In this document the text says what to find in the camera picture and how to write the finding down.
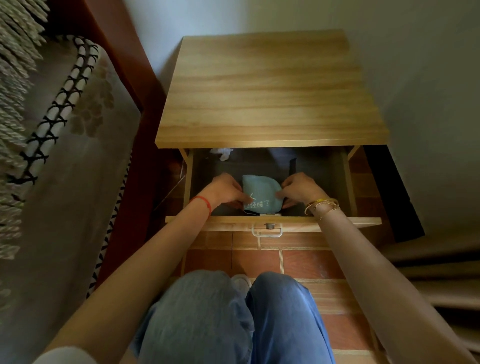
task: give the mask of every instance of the red string bracelet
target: red string bracelet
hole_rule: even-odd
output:
[[[208,210],[209,210],[208,217],[210,217],[212,215],[212,205],[210,205],[210,202],[208,202],[208,200],[203,196],[195,196],[194,198],[192,198],[190,200],[190,202],[192,202],[196,198],[200,198],[200,199],[205,201],[205,203],[207,204]]]

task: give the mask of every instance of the sleeve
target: sleeve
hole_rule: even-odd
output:
[[[42,354],[33,364],[97,364],[97,362],[82,349],[64,347]]]

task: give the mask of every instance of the hand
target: hand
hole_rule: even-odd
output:
[[[287,197],[282,208],[288,208],[303,202],[305,205],[320,198],[328,198],[328,195],[305,173],[295,173],[282,183],[283,190],[278,191],[278,198]]]
[[[212,210],[220,204],[227,204],[243,210],[244,204],[253,202],[253,199],[243,193],[241,186],[228,173],[214,177],[198,195],[205,197],[210,202]]]

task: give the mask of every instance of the wooden nightstand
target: wooden nightstand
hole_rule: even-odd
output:
[[[355,217],[348,155],[387,138],[345,34],[326,30],[184,37],[156,145],[178,148],[185,158],[184,204],[222,171],[239,182],[243,174],[282,182],[297,158],[297,171],[314,177],[361,228],[381,219]],[[234,148],[225,162],[208,153],[224,147]],[[246,216],[221,206],[204,230],[272,234],[265,225],[275,224],[275,232],[320,231],[301,206],[282,215]]]

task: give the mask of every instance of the drawer handle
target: drawer handle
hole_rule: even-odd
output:
[[[283,234],[283,230],[282,230],[282,225],[280,224],[280,233],[278,234],[257,234],[255,232],[255,228],[252,226],[252,235],[255,237],[255,238],[279,238],[280,236],[282,236]]]

